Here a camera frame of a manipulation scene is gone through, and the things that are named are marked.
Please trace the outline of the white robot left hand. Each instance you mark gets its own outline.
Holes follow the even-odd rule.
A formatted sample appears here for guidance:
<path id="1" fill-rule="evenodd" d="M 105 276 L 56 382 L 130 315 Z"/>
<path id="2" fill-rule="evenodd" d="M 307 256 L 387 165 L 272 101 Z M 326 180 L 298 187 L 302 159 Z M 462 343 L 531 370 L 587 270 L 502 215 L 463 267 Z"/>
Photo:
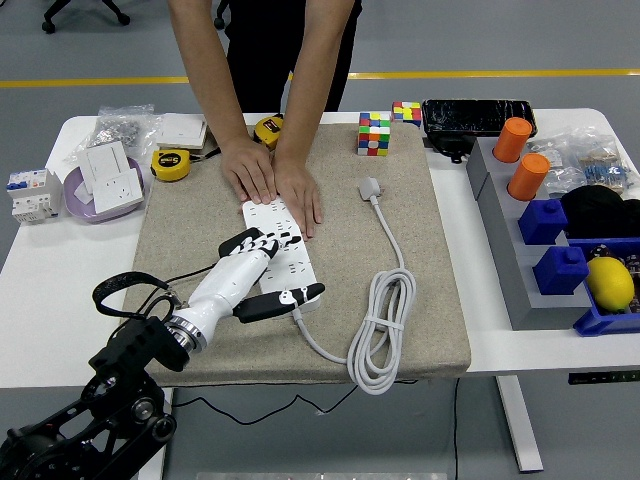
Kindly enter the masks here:
<path id="1" fill-rule="evenodd" d="M 268 269 L 284 258 L 284 251 L 301 241 L 299 235 L 289 232 L 265 234 L 252 227 L 223 242 L 219 261 L 193 291 L 188 306 L 168 322 L 179 344 L 189 353 L 201 352 L 212 341 L 217 323 L 231 316 L 247 324 L 295 309 L 318 308 L 325 286 L 314 279 L 286 280 L 281 287 L 248 296 L 257 282 L 272 277 Z"/>

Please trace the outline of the person's left hand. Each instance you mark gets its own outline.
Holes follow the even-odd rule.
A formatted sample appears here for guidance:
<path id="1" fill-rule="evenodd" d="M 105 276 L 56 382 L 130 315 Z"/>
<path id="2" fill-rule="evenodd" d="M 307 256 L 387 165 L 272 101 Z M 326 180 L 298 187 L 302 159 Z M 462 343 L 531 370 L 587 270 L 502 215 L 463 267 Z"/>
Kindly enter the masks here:
<path id="1" fill-rule="evenodd" d="M 272 161 L 276 193 L 284 200 L 305 241 L 322 223 L 319 188 L 304 161 L 276 154 Z"/>

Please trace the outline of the person's right hand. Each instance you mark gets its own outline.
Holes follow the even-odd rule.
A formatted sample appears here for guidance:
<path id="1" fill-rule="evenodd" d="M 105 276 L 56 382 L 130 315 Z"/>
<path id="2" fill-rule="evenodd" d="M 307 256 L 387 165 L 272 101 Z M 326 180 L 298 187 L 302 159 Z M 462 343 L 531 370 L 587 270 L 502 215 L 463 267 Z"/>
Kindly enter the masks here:
<path id="1" fill-rule="evenodd" d="M 269 204 L 277 195 L 268 149 L 248 136 L 225 140 L 221 169 L 240 202 Z"/>

